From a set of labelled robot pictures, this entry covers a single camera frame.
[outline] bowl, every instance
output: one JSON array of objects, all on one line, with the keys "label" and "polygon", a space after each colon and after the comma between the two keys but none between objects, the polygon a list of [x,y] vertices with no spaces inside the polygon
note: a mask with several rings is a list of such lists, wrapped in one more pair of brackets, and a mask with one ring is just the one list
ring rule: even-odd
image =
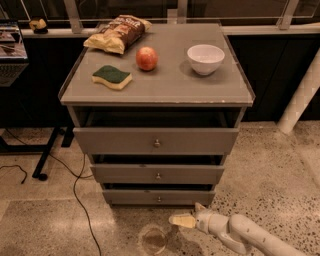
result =
[{"label": "bowl", "polygon": [[187,54],[191,67],[199,75],[209,75],[216,71],[225,57],[220,48],[209,44],[192,46]]}]

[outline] red apple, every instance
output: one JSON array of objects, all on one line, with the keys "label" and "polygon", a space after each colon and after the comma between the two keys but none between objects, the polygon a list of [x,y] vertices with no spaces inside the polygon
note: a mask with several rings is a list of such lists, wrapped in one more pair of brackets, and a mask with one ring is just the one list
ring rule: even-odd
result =
[{"label": "red apple", "polygon": [[137,51],[136,63],[142,70],[150,71],[157,66],[158,54],[152,47],[144,46]]}]

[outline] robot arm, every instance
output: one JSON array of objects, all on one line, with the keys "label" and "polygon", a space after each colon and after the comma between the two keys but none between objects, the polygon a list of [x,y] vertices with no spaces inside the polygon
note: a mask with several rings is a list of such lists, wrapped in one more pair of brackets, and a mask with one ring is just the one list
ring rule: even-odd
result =
[{"label": "robot arm", "polygon": [[202,206],[195,217],[191,214],[175,215],[169,222],[214,235],[227,248],[242,255],[249,254],[254,246],[266,256],[306,256],[240,214],[229,218]]}]

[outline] concrete floor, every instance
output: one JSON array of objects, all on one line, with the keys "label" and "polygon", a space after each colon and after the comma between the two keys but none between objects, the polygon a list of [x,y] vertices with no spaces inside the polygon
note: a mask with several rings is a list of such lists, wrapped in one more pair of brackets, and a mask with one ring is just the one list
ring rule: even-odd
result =
[{"label": "concrete floor", "polygon": [[[26,143],[42,143],[47,129],[10,130]],[[19,142],[9,134],[10,144]],[[74,140],[51,154],[76,174],[83,154]],[[320,255],[320,122],[299,122],[290,135],[272,122],[242,123],[212,208],[246,215],[307,255]],[[88,220],[73,194],[74,176],[49,157],[47,181],[33,179],[39,155],[0,156],[0,255],[99,255]],[[86,161],[83,175],[90,175]],[[237,255],[213,236],[171,226],[172,214],[190,209],[110,208],[93,178],[79,180],[77,194],[90,216],[102,255]],[[250,255],[263,255],[256,249]]]}]

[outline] green and yellow sponge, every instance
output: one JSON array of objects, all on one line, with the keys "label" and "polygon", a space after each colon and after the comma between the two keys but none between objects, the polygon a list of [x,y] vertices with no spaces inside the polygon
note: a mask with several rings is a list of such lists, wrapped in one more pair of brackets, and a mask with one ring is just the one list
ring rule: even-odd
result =
[{"label": "green and yellow sponge", "polygon": [[131,73],[123,72],[110,65],[103,66],[92,75],[94,83],[104,84],[110,89],[118,91],[122,90],[131,80]]}]

